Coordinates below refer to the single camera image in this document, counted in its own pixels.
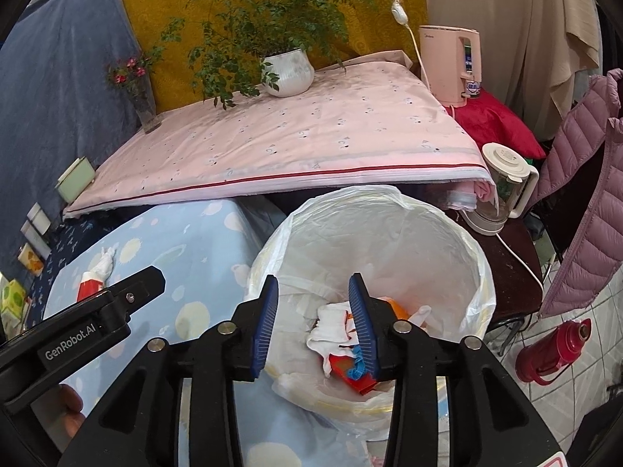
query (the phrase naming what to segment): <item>blue cloth wall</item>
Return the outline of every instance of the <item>blue cloth wall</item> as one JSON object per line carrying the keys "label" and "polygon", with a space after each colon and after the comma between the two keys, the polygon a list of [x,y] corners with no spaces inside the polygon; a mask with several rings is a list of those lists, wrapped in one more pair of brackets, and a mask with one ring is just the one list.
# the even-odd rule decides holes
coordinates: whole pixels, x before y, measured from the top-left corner
{"label": "blue cloth wall", "polygon": [[64,207],[54,190],[71,163],[97,167],[135,132],[125,94],[105,67],[139,49],[121,0],[48,0],[28,10],[0,48],[0,271],[25,279],[20,228],[39,202]]}

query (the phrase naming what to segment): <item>pink bedsheet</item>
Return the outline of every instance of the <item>pink bedsheet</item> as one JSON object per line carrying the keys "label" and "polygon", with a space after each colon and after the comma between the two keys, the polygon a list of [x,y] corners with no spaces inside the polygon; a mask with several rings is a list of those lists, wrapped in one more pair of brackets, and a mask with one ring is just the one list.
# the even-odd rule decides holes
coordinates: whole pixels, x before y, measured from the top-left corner
{"label": "pink bedsheet", "polygon": [[346,72],[316,72],[300,96],[262,93],[226,112],[211,101],[166,112],[160,128],[137,133],[98,169],[65,216],[372,183],[446,182],[455,200],[488,198],[478,147],[407,61],[400,51],[371,55]]}

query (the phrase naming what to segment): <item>mustard yellow fabric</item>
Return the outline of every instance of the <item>mustard yellow fabric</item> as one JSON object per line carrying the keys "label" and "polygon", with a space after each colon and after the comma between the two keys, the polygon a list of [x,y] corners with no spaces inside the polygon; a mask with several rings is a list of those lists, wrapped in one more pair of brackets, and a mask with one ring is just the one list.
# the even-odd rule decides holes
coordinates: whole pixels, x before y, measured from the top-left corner
{"label": "mustard yellow fabric", "polygon": [[[143,49],[149,49],[160,39],[160,33],[171,17],[186,17],[200,21],[206,18],[208,6],[191,5],[185,9],[188,0],[123,0],[130,23]],[[354,58],[382,50],[402,49],[416,63],[417,57],[409,32],[392,18],[392,0],[375,0],[377,9],[363,4],[356,9],[344,9],[347,17],[350,43],[343,50],[343,58]],[[426,0],[401,0],[409,15],[409,24],[417,37],[417,28],[426,24]],[[158,112],[175,109],[201,100],[201,95],[192,92],[190,85],[192,71],[188,68],[186,53],[199,44],[200,30],[188,25],[181,43],[167,44],[164,61],[156,66],[151,76]],[[314,67],[326,67],[327,63],[311,59]]]}

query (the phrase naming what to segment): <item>green leaves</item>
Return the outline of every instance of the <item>green leaves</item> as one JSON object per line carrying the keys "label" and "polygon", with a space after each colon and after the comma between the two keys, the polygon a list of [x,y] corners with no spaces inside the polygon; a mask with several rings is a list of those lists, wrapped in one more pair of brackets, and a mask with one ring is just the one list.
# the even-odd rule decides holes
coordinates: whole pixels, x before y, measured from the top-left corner
{"label": "green leaves", "polygon": [[142,61],[142,66],[151,70],[156,63],[162,61],[164,49],[163,45],[155,45],[148,51],[145,51],[139,60]]}
{"label": "green leaves", "polygon": [[[191,22],[201,27],[202,44],[188,51],[191,86],[227,109],[236,105],[236,91],[260,95],[259,82],[278,91],[279,77],[267,71],[266,57],[300,48],[341,64],[336,46],[348,41],[348,28],[340,7],[355,2],[374,8],[373,0],[190,0],[206,6],[207,20],[173,18],[161,40],[180,42]],[[211,15],[214,3],[218,11]]]}
{"label": "green leaves", "polygon": [[166,25],[166,28],[160,34],[160,40],[162,42],[181,42],[182,37],[180,31],[186,26],[186,20],[181,17],[173,17],[171,22]]}

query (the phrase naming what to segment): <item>glass kettle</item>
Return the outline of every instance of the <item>glass kettle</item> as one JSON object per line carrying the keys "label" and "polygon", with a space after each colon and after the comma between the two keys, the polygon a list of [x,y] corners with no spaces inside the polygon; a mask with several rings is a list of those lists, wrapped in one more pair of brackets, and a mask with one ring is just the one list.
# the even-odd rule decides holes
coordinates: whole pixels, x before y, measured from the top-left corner
{"label": "glass kettle", "polygon": [[521,216],[537,186],[539,172],[512,149],[490,142],[482,146],[497,190],[497,203],[478,201],[476,210],[463,212],[463,218],[476,232],[495,235],[509,218]]}

